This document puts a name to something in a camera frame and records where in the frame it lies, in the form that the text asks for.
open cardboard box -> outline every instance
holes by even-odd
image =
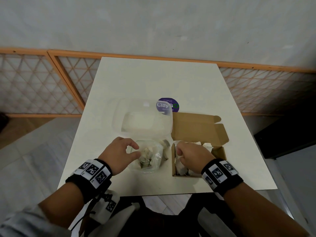
[[[226,160],[223,145],[227,143],[229,139],[224,128],[224,125],[216,124],[220,121],[221,118],[219,116],[174,112],[171,137],[174,141],[200,141],[201,144],[211,143],[213,146],[212,154],[216,158],[222,158]],[[171,152],[172,176],[191,178],[195,177],[176,175],[174,144],[172,144]]]

gray sleeve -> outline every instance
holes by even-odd
[[[71,236],[71,231],[48,221],[38,205],[9,215],[0,226],[0,236]]]

wristband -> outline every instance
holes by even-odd
[[[112,170],[100,159],[89,159],[77,168],[67,182],[74,183],[81,191],[84,203],[88,203],[111,185]]]
[[[221,196],[243,182],[238,172],[226,160],[219,158],[211,160],[201,174],[212,190]]]

black wristband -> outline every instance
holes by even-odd
[[[88,203],[91,199],[96,197],[101,192],[106,191],[109,188],[109,186],[111,185],[111,181],[110,181],[110,178],[112,177],[111,168],[104,161],[102,161],[100,159],[95,159],[95,160],[100,162],[101,164],[103,164],[103,167],[99,168],[99,170],[96,171],[90,179],[86,179],[81,174],[73,174],[66,179],[66,183],[72,182],[80,189],[82,196],[83,196],[83,201],[85,204]],[[103,168],[107,168],[108,171],[110,172],[110,174],[108,176],[105,176],[105,174],[102,172]],[[99,186],[97,188],[95,188],[95,186],[91,182],[92,181],[98,182],[100,179],[102,180],[102,182],[99,183]]]
[[[221,196],[243,182],[237,171],[227,161],[219,158],[211,160],[201,174],[212,190]]]

tabletop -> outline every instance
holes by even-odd
[[[115,98],[173,98],[179,112],[218,115],[229,142],[227,160],[255,190],[276,185],[216,64],[102,57],[60,183],[87,159],[97,158],[118,134],[111,123]],[[128,167],[111,178],[121,196],[212,192],[201,178],[172,176],[171,150],[156,173]]]

